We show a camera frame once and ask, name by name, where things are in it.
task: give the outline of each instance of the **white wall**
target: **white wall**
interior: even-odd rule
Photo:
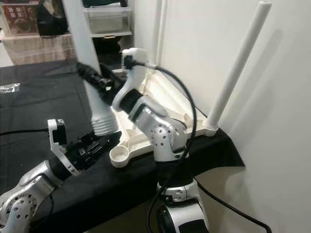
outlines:
[[[161,65],[182,78],[205,113],[257,2],[168,1]],[[246,169],[217,168],[199,178],[214,194],[268,223],[274,233],[309,233],[311,1],[272,2],[221,119]],[[204,201],[211,232],[264,232],[209,198]]]

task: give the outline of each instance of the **table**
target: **table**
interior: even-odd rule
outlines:
[[[20,83],[20,90],[0,94],[0,131],[37,129],[47,119],[62,118],[68,141],[92,130],[90,109],[75,61],[57,61],[0,68],[0,85]],[[0,137],[0,194],[13,188],[20,177],[54,155],[46,133]],[[197,137],[190,149],[194,175],[220,166],[244,166],[231,139],[219,129],[214,137]],[[54,211],[33,232],[84,232],[155,194],[156,165],[152,153],[114,168],[106,153],[79,177],[70,177],[53,192]],[[45,218],[49,199],[34,221]]]

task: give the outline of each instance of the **white plastic tube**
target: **white plastic tube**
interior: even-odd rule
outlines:
[[[63,0],[67,21],[78,61],[93,67],[101,73],[90,30],[83,11],[81,0]],[[89,106],[92,111],[91,123],[98,136],[118,130],[118,125],[110,107],[99,97],[97,90],[84,81]]]
[[[167,0],[162,0],[161,3],[161,11],[160,11],[160,20],[159,27],[156,29],[158,31],[157,35],[157,44],[155,46],[155,64],[160,65],[161,63],[161,55],[163,48],[163,40],[164,40],[164,31],[165,31],[165,21],[166,21],[166,11],[167,11]]]
[[[233,63],[229,76],[227,77],[227,80],[225,81],[225,84],[221,92],[219,93],[216,101],[214,102],[211,111],[207,117],[206,127],[208,130],[214,132],[213,134],[215,134],[218,129],[218,121],[225,109],[225,106],[235,87],[235,84],[239,79],[239,76],[249,57],[249,54],[252,51],[252,48],[261,31],[261,28],[267,18],[271,5],[272,5],[271,2],[269,1],[260,1],[257,5],[248,32],[245,36],[245,39],[242,43],[239,53],[236,56],[235,62]]]

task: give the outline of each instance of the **cable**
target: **cable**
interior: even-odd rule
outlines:
[[[151,217],[151,211],[156,203],[156,200],[158,199],[158,197],[160,196],[160,194],[168,187],[168,185],[170,184],[172,178],[174,177],[174,175],[176,174],[176,172],[178,171],[180,165],[184,162],[184,159],[186,158],[188,152],[189,152],[189,149],[190,149],[190,146],[193,144],[194,142],[194,138],[195,138],[195,132],[196,132],[196,124],[197,124],[197,116],[196,116],[196,109],[195,109],[195,104],[194,104],[194,101],[191,97],[191,94],[190,92],[188,91],[188,89],[186,88],[186,86],[182,83],[182,81],[176,76],[174,75],[173,73],[171,73],[170,71],[168,71],[167,69],[165,68],[162,68],[162,67],[159,67],[159,66],[152,66],[148,63],[141,63],[141,62],[137,62],[137,61],[127,61],[129,62],[129,66],[145,66],[145,67],[148,67],[148,68],[151,68],[151,69],[157,69],[159,71],[162,71],[168,75],[170,75],[173,79],[175,79],[175,81],[181,86],[181,88],[184,90],[184,92],[186,93],[186,96],[187,98],[189,99],[189,102],[190,102],[190,105],[191,105],[191,110],[192,110],[192,114],[193,114],[193,127],[192,127],[192,132],[191,132],[191,135],[190,135],[190,139],[189,141],[187,142],[187,145],[186,145],[186,148],[182,154],[182,156],[180,157],[179,159],[179,162],[178,162],[178,165],[176,166],[176,168],[172,171],[172,173],[170,174],[170,176],[167,178],[167,180],[163,183],[162,187],[158,190],[158,192],[156,193],[156,195],[153,197],[151,203],[150,203],[150,206],[148,208],[148,211],[147,211],[147,215],[146,215],[146,221],[145,221],[145,224],[146,224],[146,228],[147,228],[147,231],[148,233],[152,233],[152,228],[151,228],[151,223],[150,223],[150,217]]]
[[[48,128],[44,129],[36,129],[36,130],[13,130],[13,131],[4,131],[0,133],[0,136],[7,135],[7,134],[14,134],[14,133],[35,133],[35,132],[48,132]]]
[[[53,210],[54,210],[54,199],[53,199],[52,194],[50,194],[49,197],[50,197],[50,201],[51,201],[51,208],[50,208],[50,211],[49,211],[48,215],[45,217],[45,219],[43,219],[41,222],[39,222],[36,226],[31,227],[31,231],[34,230],[34,229],[37,229],[37,228],[40,227],[42,224],[44,224],[45,222],[47,222],[47,220],[49,219],[49,217],[52,215]]]
[[[259,225],[259,226],[261,226],[261,227],[263,227],[263,228],[266,230],[267,233],[272,233],[271,228],[270,228],[267,224],[265,224],[265,223],[263,223],[263,222],[260,222],[259,220],[257,220],[257,219],[255,219],[255,218],[253,218],[253,217],[251,217],[251,216],[249,216],[249,215],[243,213],[241,210],[238,210],[238,209],[236,209],[235,207],[233,207],[233,206],[229,205],[228,203],[224,202],[224,201],[221,200],[220,198],[216,197],[215,195],[213,195],[212,193],[210,193],[209,191],[207,191],[207,190],[198,182],[198,180],[197,180],[196,178],[194,178],[194,179],[197,181],[199,188],[200,188],[205,194],[207,194],[208,196],[210,196],[211,198],[213,198],[215,201],[217,201],[217,202],[220,203],[221,205],[224,205],[225,207],[229,208],[230,210],[232,210],[233,212],[237,213],[238,215],[240,215],[240,216],[246,218],[247,220],[249,220],[249,221],[251,221],[251,222],[253,222],[253,223],[255,223],[255,224],[257,224],[257,225]]]

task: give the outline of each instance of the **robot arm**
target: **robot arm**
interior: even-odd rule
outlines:
[[[63,120],[48,120],[51,151],[57,156],[45,160],[19,180],[16,187],[0,196],[0,232],[27,233],[40,204],[71,175],[92,166],[119,143],[121,133],[96,136],[90,132],[66,147]]]
[[[150,140],[158,168],[159,190],[172,170],[179,165],[187,142],[186,126],[171,118],[158,102],[138,92],[145,78],[145,68],[128,66],[127,62],[130,63],[131,60],[147,62],[146,52],[137,48],[122,52],[122,64],[127,68],[127,80],[114,92],[112,106],[117,111],[125,111],[129,119]],[[98,89],[103,93],[107,92],[105,89]],[[160,232],[208,233],[208,220],[197,182],[190,173],[188,163],[182,163],[169,187],[162,192],[161,199],[164,204],[157,214]]]

